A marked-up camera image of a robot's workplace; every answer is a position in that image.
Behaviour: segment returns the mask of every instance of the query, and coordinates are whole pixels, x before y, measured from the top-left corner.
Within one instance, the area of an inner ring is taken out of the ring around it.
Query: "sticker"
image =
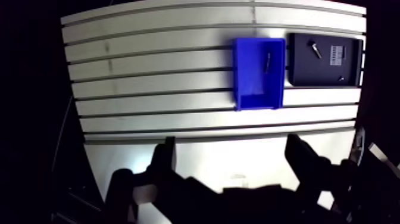
[[[341,66],[343,60],[343,46],[330,47],[330,65]]]

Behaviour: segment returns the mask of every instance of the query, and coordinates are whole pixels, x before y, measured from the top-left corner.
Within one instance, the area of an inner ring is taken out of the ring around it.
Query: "blue bin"
[[[286,41],[239,38],[234,45],[236,110],[278,109],[283,105]]]

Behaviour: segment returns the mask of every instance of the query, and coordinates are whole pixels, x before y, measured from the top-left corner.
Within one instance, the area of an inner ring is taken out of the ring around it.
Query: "metal screw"
[[[317,55],[317,57],[319,58],[319,59],[321,59],[322,58],[322,55],[321,55],[321,53],[320,53],[320,51],[318,50],[318,48],[317,48],[317,43],[312,43],[311,44],[311,48],[312,48],[312,50],[315,52],[315,54]]]

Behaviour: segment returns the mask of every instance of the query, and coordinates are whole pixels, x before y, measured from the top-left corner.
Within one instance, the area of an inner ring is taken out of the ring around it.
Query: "white surface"
[[[252,7],[180,8],[121,15],[68,26],[62,29],[62,36],[64,42],[69,43],[140,30],[251,23],[253,23]],[[297,8],[255,7],[255,23],[274,26],[324,27],[352,32],[366,30],[363,17]]]
[[[277,125],[353,119],[357,105],[80,119],[84,132]]]
[[[99,80],[72,85],[75,98],[188,91],[232,87],[232,72],[162,74],[124,79]]]
[[[160,50],[228,46],[232,44],[232,40],[235,38],[254,36],[254,30],[256,30],[256,36],[258,37],[286,38],[288,33],[309,33],[362,39],[365,42],[365,36],[363,35],[321,30],[288,28],[212,28],[146,33],[81,43],[66,46],[65,54],[67,56],[67,61],[79,61],[99,57],[116,57],[126,54],[143,54]]]
[[[316,10],[255,7],[255,18],[259,24],[317,26],[356,32],[365,32],[366,30],[365,18]]]
[[[116,58],[68,67],[71,80],[110,78],[149,72],[211,69],[232,66],[231,51],[189,51]]]
[[[245,24],[252,22],[251,7],[179,8],[105,18],[62,29],[64,42],[104,35],[177,26]]]
[[[361,89],[285,89],[283,105],[344,104],[360,100]],[[85,115],[234,108],[233,92],[126,97],[76,102]]]
[[[354,131],[347,131],[305,135],[301,138],[318,155],[329,158],[333,164],[340,164],[349,155],[353,136]],[[286,137],[177,144],[176,172],[184,178],[197,178],[215,192],[221,192],[238,175],[244,176],[243,183],[249,188],[281,184],[283,188],[295,190],[299,182],[285,159],[285,145]],[[154,147],[155,145],[85,145],[103,198],[112,173],[121,168],[131,169],[134,173],[145,171]],[[319,202],[326,204],[331,200],[328,197]],[[150,204],[139,208],[139,218],[146,223],[169,223]]]
[[[85,20],[89,18],[94,18],[102,15],[111,15],[114,13],[120,13],[125,11],[141,10],[144,8],[155,8],[171,5],[181,5],[181,4],[193,4],[193,3],[210,3],[210,2],[251,2],[250,0],[169,0],[169,1],[159,1],[159,0],[147,0],[139,2],[131,2],[120,5],[112,5],[110,7],[97,8],[95,10],[85,11],[83,13],[77,13],[73,15],[68,15],[61,18],[62,24],[74,23],[80,20]],[[364,7],[358,7],[355,5],[348,5],[332,1],[321,1],[321,0],[255,0],[255,2],[262,3],[272,3],[272,4],[288,4],[297,5],[300,7],[320,7],[333,10],[348,11],[352,13],[365,14],[366,10]]]

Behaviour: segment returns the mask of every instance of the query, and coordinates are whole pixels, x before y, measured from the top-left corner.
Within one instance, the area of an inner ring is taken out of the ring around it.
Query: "label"
[[[341,66],[343,60],[343,46],[330,47],[330,65]]]

